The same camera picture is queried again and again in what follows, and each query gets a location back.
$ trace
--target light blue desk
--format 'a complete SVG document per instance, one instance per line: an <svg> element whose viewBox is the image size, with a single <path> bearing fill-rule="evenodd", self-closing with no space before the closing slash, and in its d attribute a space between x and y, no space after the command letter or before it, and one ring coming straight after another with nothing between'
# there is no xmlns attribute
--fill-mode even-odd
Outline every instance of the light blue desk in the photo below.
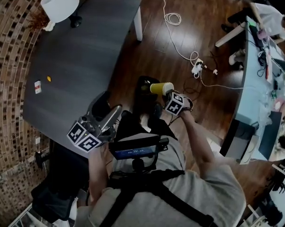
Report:
<svg viewBox="0 0 285 227"><path fill-rule="evenodd" d="M262 77L257 75L258 70L262 69L258 62L259 48L254 45L254 39L250 32L249 23L255 24L255 22L247 18L246 23L246 57L244 62L244 73L242 77L242 87L245 87L237 101L233 118L243 123L254 125L259 122L259 129L255 135L259 137L258 143L255 145L251 158L266 160L265 157L258 151L265 125L260 122L260 114L263 106L269 106L272 108L273 100L271 99L271 91L273 90L273 84L270 84L265 77L265 73ZM272 57L276 59L283 59L276 49L270 48Z"/></svg>

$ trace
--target dark gray table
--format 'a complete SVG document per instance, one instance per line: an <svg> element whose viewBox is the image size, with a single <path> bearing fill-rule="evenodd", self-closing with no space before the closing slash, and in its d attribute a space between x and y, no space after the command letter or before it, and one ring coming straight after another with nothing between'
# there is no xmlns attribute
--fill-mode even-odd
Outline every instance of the dark gray table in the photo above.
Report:
<svg viewBox="0 0 285 227"><path fill-rule="evenodd" d="M87 157L66 134L90 102L106 91L134 20L142 40L141 0L87 0L79 8L82 24L68 19L43 32L26 84L24 119L57 143ZM35 94L34 83L42 92Z"/></svg>

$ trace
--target black harness strap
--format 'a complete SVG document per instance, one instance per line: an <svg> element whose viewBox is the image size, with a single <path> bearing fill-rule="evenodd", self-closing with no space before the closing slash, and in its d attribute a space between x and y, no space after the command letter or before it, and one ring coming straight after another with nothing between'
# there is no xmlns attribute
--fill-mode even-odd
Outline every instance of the black harness strap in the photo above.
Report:
<svg viewBox="0 0 285 227"><path fill-rule="evenodd" d="M153 171L150 174L136 175L133 177L123 177L120 179L109 180L109 186L121 189L112 208L101 223L100 227L111 227L117 220L118 216L125 209L126 205L132 201L138 192L151 192L163 199L167 204L181 212L189 219L198 223L201 227L217 227L213 222L214 219L209 215L204 215L194 209L186 202L170 192L162 182L183 175L184 171Z"/></svg>

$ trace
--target black chair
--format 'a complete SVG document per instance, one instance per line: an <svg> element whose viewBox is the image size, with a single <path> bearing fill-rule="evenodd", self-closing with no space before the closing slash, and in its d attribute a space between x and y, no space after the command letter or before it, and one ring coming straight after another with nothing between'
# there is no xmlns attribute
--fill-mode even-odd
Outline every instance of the black chair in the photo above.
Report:
<svg viewBox="0 0 285 227"><path fill-rule="evenodd" d="M88 159L55 143L50 153L50 171L46 179L32 190L32 208L50 223L68 220L80 189L89 185Z"/></svg>

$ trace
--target desk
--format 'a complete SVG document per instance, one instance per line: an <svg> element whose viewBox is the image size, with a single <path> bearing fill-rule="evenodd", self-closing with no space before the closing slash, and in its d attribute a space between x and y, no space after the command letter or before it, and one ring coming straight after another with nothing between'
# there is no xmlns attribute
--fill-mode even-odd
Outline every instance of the desk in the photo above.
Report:
<svg viewBox="0 0 285 227"><path fill-rule="evenodd" d="M247 17L247 21L248 23L245 23L246 57L241 85L247 88L240 92L233 118L248 125L254 125L254 123L259 122L259 129L255 133L259 137L258 143L249 151L249 155L245 157L247 157L247 161L249 161L250 156L254 159L267 160L258 151L265 130L265 125L259 119L264 106L273 107L274 101L270 96L273 84L267 82L265 73L262 77L257 75L258 70L261 69L261 65L258 62L259 48L253 43L254 39L249 28L249 24L253 24L254 21L249 17ZM276 49L271 48L270 51L272 57L282 60Z"/></svg>
<svg viewBox="0 0 285 227"><path fill-rule="evenodd" d="M27 78L24 119L47 137L87 157L67 138L90 102L106 91L116 61L134 21L142 40L141 0L87 0L79 9L82 24L68 19L43 32ZM42 92L35 94L40 80Z"/></svg>

